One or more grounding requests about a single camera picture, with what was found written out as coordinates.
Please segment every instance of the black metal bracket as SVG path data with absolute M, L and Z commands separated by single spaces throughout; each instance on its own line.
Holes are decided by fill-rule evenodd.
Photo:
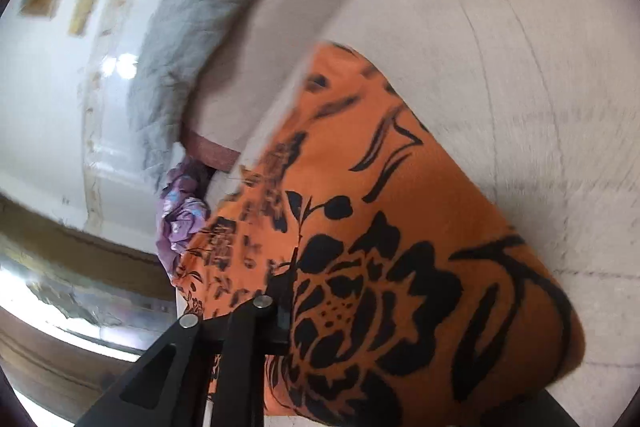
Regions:
M 262 427 L 264 357 L 289 351 L 292 270 L 231 314 L 176 321 L 76 423 L 76 427 L 201 427 L 217 355 L 211 424 Z

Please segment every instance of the light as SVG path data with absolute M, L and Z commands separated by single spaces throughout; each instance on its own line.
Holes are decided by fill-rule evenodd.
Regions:
M 136 76 L 136 72 L 138 71 L 138 57 L 136 55 L 132 55 L 130 53 L 123 53 L 118 57 L 118 61 L 116 62 L 116 71 L 120 75 L 121 78 L 125 80 L 131 80 L 134 76 Z
M 131 80 L 138 72 L 138 57 L 131 53 L 123 53 L 120 57 L 107 55 L 100 63 L 100 72 L 107 78 L 116 71 L 124 80 Z
M 116 57 L 104 57 L 100 65 L 102 76 L 111 76 L 116 68 Z

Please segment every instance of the gray cloth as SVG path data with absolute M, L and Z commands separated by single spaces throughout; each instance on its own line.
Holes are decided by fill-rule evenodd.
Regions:
M 141 169 L 158 190 L 196 77 L 252 0 L 161 0 L 149 24 L 127 100 Z

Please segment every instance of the screw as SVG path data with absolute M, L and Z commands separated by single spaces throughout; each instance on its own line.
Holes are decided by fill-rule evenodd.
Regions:
M 261 310 L 268 308 L 272 304 L 273 304 L 273 299 L 268 295 L 258 295 L 254 299 L 254 306 Z
M 197 315 L 194 315 L 193 313 L 187 313 L 186 315 L 183 315 L 182 317 L 180 317 L 180 325 L 187 329 L 187 328 L 193 328 L 199 321 L 199 318 Z

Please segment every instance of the purple floral cloth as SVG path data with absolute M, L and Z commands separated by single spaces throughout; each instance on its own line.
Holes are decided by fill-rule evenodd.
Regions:
M 204 227 L 209 218 L 210 209 L 204 196 L 213 172 L 215 169 L 185 156 L 167 173 L 158 205 L 156 249 L 169 276 L 174 274 L 191 236 Z

